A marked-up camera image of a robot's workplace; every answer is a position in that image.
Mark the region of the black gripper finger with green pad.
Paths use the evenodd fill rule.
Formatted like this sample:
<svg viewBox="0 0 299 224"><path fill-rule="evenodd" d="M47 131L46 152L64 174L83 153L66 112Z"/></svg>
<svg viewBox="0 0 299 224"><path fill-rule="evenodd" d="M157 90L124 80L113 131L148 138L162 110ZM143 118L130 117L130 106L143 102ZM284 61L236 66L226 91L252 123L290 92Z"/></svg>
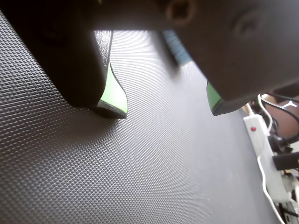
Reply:
<svg viewBox="0 0 299 224"><path fill-rule="evenodd" d="M298 82L298 1L165 0L163 11L221 98L213 115Z"/></svg>
<svg viewBox="0 0 299 224"><path fill-rule="evenodd" d="M124 119L128 98L110 63L113 31L90 18L98 0L3 0L1 12L63 98L111 119Z"/></svg>

